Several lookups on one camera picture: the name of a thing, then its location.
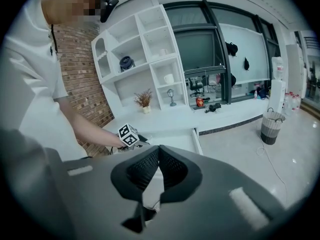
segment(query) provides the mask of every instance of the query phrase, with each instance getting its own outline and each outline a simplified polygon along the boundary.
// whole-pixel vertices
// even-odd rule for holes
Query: trash bin
[[[278,133],[282,123],[286,120],[283,114],[274,112],[272,107],[269,107],[267,112],[263,114],[261,126],[261,139],[268,145],[273,145],[276,142]]]

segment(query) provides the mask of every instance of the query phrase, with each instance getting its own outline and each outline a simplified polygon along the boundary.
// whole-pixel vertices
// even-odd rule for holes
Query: white shelving unit
[[[92,53],[99,81],[115,118],[142,113],[134,103],[135,93],[152,90],[152,111],[188,106],[184,72],[176,39],[162,5],[117,22],[92,41]],[[134,66],[123,70],[120,60],[129,56]],[[174,82],[165,76],[172,74]],[[167,91],[174,90],[171,107]]]

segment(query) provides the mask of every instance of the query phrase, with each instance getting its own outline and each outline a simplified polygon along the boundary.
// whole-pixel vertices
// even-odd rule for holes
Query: red brick wall
[[[54,26],[62,78],[70,103],[78,113],[102,128],[114,116],[99,84],[92,55],[91,41],[98,34],[96,24],[84,24],[81,27]],[[109,154],[104,146],[80,140],[78,143],[91,157]]]

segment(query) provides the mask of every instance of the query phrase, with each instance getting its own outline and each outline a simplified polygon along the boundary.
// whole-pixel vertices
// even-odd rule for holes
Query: tiled floor
[[[257,133],[262,119],[199,137],[203,154],[226,162],[270,191],[288,208],[308,195],[319,174],[320,121],[303,110],[287,118],[274,145],[265,146],[258,156],[262,142]],[[269,158],[285,182],[275,174]]]

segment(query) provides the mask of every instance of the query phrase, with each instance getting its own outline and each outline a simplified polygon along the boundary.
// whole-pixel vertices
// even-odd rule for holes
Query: person
[[[62,161],[87,157],[77,139],[121,148],[115,134],[77,113],[68,100],[50,25],[74,22],[88,15],[99,0],[28,0],[20,10],[1,50],[0,127],[18,131]]]

